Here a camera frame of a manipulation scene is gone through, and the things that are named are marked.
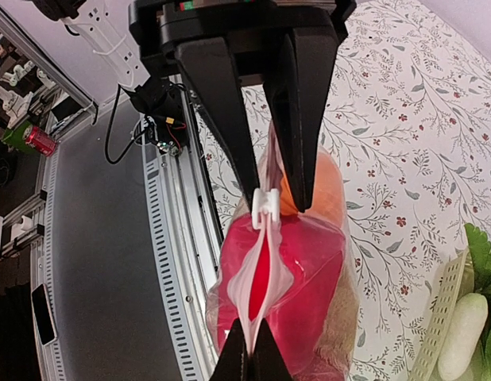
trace white vegetable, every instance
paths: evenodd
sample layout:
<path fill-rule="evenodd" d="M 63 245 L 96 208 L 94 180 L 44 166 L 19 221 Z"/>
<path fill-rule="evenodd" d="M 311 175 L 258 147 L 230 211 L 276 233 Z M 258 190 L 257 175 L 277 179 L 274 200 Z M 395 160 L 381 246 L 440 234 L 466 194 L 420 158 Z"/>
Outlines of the white vegetable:
<path fill-rule="evenodd" d="M 438 359 L 438 372 L 443 381 L 458 379 L 468 368 L 487 313 L 487 299 L 480 294 L 465 295 L 456 304 Z"/>

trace clear plastic bag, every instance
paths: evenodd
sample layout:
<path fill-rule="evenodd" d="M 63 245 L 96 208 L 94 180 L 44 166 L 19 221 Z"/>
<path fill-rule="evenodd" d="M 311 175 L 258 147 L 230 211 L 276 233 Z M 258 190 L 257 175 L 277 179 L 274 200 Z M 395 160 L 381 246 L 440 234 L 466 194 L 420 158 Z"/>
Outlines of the clear plastic bag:
<path fill-rule="evenodd" d="M 348 254 L 342 178 L 331 156 L 318 152 L 313 206 L 295 208 L 273 127 L 259 164 L 261 187 L 280 193 L 280 218 L 262 214 L 260 229 L 243 200 L 221 250 L 218 283 L 207 298 L 207 327 L 220 352 L 241 319 L 249 352 L 266 318 L 297 380 L 344 380 L 357 328 L 358 297 Z"/>

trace table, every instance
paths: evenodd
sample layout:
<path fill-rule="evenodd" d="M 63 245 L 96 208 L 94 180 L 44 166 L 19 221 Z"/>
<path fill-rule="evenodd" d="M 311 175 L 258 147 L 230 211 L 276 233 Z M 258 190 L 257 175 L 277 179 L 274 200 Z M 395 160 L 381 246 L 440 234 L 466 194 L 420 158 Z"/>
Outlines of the table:
<path fill-rule="evenodd" d="M 361 297 L 353 381 L 406 380 L 463 225 L 491 236 L 491 64 L 415 0 L 361 4 L 339 49 L 320 143 L 345 182 Z M 243 91 L 257 157 L 270 112 Z M 200 121 L 226 231 L 241 197 Z"/>

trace can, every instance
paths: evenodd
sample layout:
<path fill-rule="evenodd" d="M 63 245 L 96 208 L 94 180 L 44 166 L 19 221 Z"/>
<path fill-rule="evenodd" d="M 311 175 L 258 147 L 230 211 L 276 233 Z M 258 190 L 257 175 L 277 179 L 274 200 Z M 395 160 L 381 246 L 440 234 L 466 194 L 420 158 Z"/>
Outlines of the can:
<path fill-rule="evenodd" d="M 56 141 L 36 125 L 31 125 L 25 130 L 23 140 L 29 147 L 35 148 L 45 156 L 51 156 L 57 146 Z"/>

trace white floral fabric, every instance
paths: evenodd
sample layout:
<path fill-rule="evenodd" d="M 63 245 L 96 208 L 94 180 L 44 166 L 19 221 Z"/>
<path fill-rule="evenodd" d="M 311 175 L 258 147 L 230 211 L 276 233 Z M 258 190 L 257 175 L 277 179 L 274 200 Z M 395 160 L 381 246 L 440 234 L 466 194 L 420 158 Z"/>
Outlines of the white floral fabric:
<path fill-rule="evenodd" d="M 347 24 L 321 143 L 345 181 L 361 295 L 350 379 L 406 380 L 463 225 L 491 236 L 491 64 L 415 0 L 361 4 Z M 260 87 L 243 94 L 259 157 L 269 108 Z M 203 123 L 200 138 L 226 231 L 241 191 Z"/>

